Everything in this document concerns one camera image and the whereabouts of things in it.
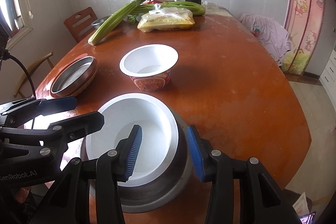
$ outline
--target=clear plastic bag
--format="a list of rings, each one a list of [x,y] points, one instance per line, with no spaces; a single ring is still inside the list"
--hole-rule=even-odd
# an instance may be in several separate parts
[[[184,8],[163,8],[155,5],[156,9],[149,11],[141,17],[138,29],[142,32],[152,30],[171,31],[189,29],[194,24],[193,13]]]

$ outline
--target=window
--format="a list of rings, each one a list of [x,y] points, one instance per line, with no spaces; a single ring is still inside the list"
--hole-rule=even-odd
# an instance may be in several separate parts
[[[24,27],[18,0],[0,0],[0,24],[11,38]]]

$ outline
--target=black cable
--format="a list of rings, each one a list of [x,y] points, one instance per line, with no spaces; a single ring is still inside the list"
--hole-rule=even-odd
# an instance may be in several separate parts
[[[11,54],[9,54],[8,56],[9,59],[15,61],[21,68],[22,70],[25,72],[27,78],[28,78],[28,81],[30,83],[30,86],[31,86],[31,89],[33,91],[33,96],[36,98],[36,92],[35,92],[35,88],[34,88],[34,83],[27,71],[27,69],[25,68],[25,66],[20,62],[20,60],[18,60],[16,57],[12,56]],[[34,123],[35,123],[35,118],[33,118],[33,123],[31,124],[31,128],[33,129],[34,128]]]

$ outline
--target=dining table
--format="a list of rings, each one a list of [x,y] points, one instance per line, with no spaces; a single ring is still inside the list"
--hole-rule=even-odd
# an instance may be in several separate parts
[[[300,104],[283,72],[251,32],[232,14],[214,5],[194,17],[188,30],[143,33],[122,22],[104,42],[91,46],[90,36],[74,46],[48,73],[36,90],[38,99],[51,99],[55,77],[74,60],[93,56],[98,70],[90,85],[77,95],[78,106],[68,112],[39,116],[35,129],[98,110],[126,93],[146,93],[174,110],[200,136],[231,158],[258,158],[284,189],[300,168],[311,143]],[[163,89],[144,92],[124,75],[119,63],[137,47],[164,44],[178,52],[171,80]],[[82,140],[68,144],[61,169],[80,156]],[[211,183],[192,175],[182,192],[154,211],[124,213],[127,224],[204,223]],[[235,183],[235,193],[239,184]],[[235,195],[235,221],[239,218]],[[90,221],[96,223],[95,199],[90,196]]]

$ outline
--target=wooden chair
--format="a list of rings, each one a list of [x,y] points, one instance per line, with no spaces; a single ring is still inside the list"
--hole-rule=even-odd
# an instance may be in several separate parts
[[[35,61],[33,64],[31,64],[27,68],[27,71],[28,71],[29,75],[31,76],[45,60],[47,60],[49,66],[51,68],[53,68],[54,65],[49,59],[51,56],[53,56],[53,52],[47,54],[46,56],[42,57],[41,59],[39,59],[39,60]],[[14,98],[16,98],[18,94],[22,97],[22,99],[26,98],[23,95],[23,93],[20,91],[20,89],[24,85],[24,83],[27,82],[27,80],[28,80],[28,78],[27,78],[26,74],[23,74],[20,78],[20,81],[18,82],[18,84],[16,85],[16,87],[14,89]]]
[[[75,13],[71,17],[64,21],[64,25],[67,27],[73,38],[79,43],[84,37],[94,31],[94,27],[91,27],[91,23],[97,20],[97,16],[91,7],[86,8],[78,13]]]

